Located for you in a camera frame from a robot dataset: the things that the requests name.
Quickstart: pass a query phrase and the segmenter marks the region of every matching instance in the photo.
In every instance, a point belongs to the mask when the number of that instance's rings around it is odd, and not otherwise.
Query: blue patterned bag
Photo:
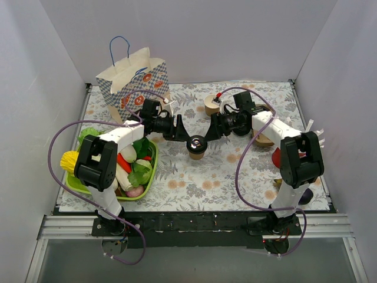
[[[149,93],[134,93],[127,98],[128,93],[133,90],[151,90],[163,97],[170,99],[166,63],[159,58],[149,58],[149,48],[129,55],[130,45],[128,41],[127,57],[114,62],[113,53],[110,54],[113,66],[96,76],[104,100],[109,108],[111,117],[117,122],[122,123],[130,116],[125,109],[127,105],[132,111],[142,108],[145,98],[160,100],[158,97]]]

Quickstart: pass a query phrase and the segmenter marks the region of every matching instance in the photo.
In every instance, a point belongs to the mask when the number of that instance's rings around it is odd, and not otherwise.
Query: toy carrot
[[[143,160],[146,160],[146,161],[152,161],[152,157],[150,157],[150,156],[146,156],[146,157],[144,157],[144,158],[142,158]]]
[[[124,171],[126,171],[127,173],[131,173],[132,171],[131,165],[127,161],[124,160],[124,158],[122,157],[120,153],[117,156],[117,163],[120,165],[120,167],[123,168]]]

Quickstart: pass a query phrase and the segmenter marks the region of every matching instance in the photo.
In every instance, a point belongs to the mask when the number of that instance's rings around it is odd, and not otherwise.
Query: black motor bracket
[[[111,186],[117,169],[118,145],[99,137],[84,137],[74,169],[74,175],[82,184],[97,188],[100,192]],[[101,155],[100,161],[92,156]]]
[[[225,110],[225,113],[211,115],[211,125],[205,136],[207,142],[218,140],[234,132],[238,136],[245,136],[252,129],[252,116],[261,111],[269,111],[265,106],[256,106],[249,91],[237,93],[233,96],[236,111]]]
[[[174,116],[167,111],[158,112],[160,102],[153,99],[145,99],[143,108],[139,112],[139,116],[143,119],[144,135],[152,132],[162,133],[164,139],[176,142],[186,142],[190,136],[183,126],[182,115],[177,115],[176,125],[174,125]]]
[[[125,231],[129,231],[123,222],[116,219],[105,218],[98,213],[98,210],[95,210],[95,214],[98,218],[93,222],[92,236],[98,236],[99,231],[103,231],[103,233],[105,233],[105,235],[102,236],[118,236],[123,234]],[[118,217],[124,219],[125,216],[124,208],[122,208]]]
[[[305,156],[300,157],[299,150]],[[280,142],[280,174],[288,185],[296,189],[306,182],[314,183],[324,171],[316,133],[309,131]]]

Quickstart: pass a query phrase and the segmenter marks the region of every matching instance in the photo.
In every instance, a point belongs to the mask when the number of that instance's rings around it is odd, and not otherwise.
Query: floral tablecloth
[[[231,86],[251,88],[276,109],[279,118],[296,129],[303,130],[299,110],[289,83],[226,82],[203,84],[171,84],[171,98],[177,100],[175,113],[183,115],[183,123],[189,135],[204,136],[210,125],[210,117],[204,112],[203,99]],[[231,94],[226,102],[234,105]],[[88,102],[86,120],[112,121],[98,87],[93,87]],[[109,126],[86,124],[84,127],[111,130]],[[157,143],[159,158],[156,175],[149,192],[140,200],[122,202],[125,211],[214,211],[251,210],[237,196],[234,176],[241,153],[250,141],[250,135],[237,137],[234,134],[209,142],[201,160],[189,158],[186,144],[166,141],[162,134],[153,133],[149,139]],[[277,194],[273,179],[279,178],[279,170],[273,165],[271,155],[276,146],[253,145],[243,160],[239,175],[241,194],[255,205],[268,207]],[[306,210],[328,210],[325,191],[318,179],[310,188],[313,200],[303,206]],[[60,212],[88,212],[94,207],[64,192]]]

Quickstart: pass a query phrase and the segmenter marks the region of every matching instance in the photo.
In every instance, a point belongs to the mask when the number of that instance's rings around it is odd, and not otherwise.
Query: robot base
[[[268,212],[264,216],[247,218],[247,230],[251,236],[260,235],[280,235],[286,229],[289,235],[301,235],[299,219],[296,215],[286,218],[277,218],[273,212]]]

